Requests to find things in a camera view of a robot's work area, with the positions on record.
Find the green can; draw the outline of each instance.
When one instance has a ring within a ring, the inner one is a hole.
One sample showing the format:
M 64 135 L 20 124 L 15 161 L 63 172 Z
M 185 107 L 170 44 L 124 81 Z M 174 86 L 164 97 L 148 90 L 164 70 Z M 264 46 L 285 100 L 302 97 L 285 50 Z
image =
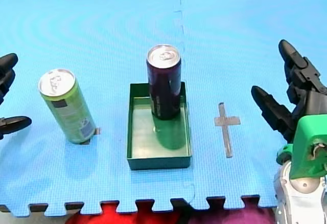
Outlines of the green can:
M 38 88 L 69 141 L 82 143 L 94 135 L 95 123 L 72 72 L 53 69 L 41 77 Z

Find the dark purple can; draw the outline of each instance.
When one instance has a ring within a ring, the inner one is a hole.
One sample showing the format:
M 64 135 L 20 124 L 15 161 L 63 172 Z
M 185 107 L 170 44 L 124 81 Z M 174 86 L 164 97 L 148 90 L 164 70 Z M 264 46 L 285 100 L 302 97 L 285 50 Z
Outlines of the dark purple can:
M 180 112 L 181 57 L 168 44 L 156 45 L 147 58 L 151 110 L 159 119 L 171 119 Z

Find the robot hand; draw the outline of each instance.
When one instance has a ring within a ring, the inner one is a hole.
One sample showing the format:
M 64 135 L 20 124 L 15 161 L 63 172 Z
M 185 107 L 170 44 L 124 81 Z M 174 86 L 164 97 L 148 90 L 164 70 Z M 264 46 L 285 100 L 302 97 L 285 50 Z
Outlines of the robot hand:
M 302 57 L 286 40 L 281 40 L 278 47 L 285 62 L 287 95 L 295 109 L 291 113 L 258 86 L 252 87 L 252 97 L 272 129 L 293 144 L 284 147 L 292 147 L 291 179 L 323 177 L 327 174 L 327 130 L 322 126 L 327 122 L 327 89 L 307 57 Z M 279 152 L 278 163 L 285 161 L 281 159 L 285 155 L 289 155 L 285 150 Z
M 17 61 L 18 57 L 14 53 L 0 57 L 0 105 L 15 79 L 15 72 L 12 68 Z M 19 131 L 31 123 L 31 119 L 25 116 L 0 118 L 0 140 L 4 135 Z

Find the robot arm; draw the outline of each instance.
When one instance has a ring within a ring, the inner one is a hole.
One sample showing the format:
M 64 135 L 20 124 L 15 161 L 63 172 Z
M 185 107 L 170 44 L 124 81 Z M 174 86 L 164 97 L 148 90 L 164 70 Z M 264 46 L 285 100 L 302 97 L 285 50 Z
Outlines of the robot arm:
M 12 68 L 17 61 L 18 57 L 14 53 L 0 57 L 0 105 L 14 82 L 15 72 Z M 0 118 L 0 140 L 4 135 L 19 131 L 31 123 L 31 119 L 25 116 Z
M 272 129 L 293 144 L 290 178 L 323 177 L 327 175 L 327 129 L 323 126 L 327 124 L 327 89 L 307 57 L 286 40 L 278 47 L 285 62 L 287 95 L 295 109 L 291 113 L 258 86 L 252 87 L 252 97 Z M 283 150 L 277 156 L 279 163 L 281 155 Z
M 290 112 L 258 86 L 251 89 L 264 119 L 288 143 L 276 159 L 282 165 L 274 179 L 276 223 L 326 224 L 322 200 L 327 175 L 327 89 L 308 58 L 285 40 L 278 47 L 285 62 L 287 95 L 295 109 Z

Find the green robot part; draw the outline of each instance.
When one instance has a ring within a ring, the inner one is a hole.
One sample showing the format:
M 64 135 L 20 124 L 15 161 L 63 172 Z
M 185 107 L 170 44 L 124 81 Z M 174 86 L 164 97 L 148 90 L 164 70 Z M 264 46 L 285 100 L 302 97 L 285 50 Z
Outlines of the green robot part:
M 327 115 L 307 115 L 297 124 L 290 178 L 327 175 Z
M 283 165 L 285 162 L 292 160 L 292 153 L 293 153 L 293 144 L 287 144 L 283 146 L 277 152 L 276 162 L 280 165 Z

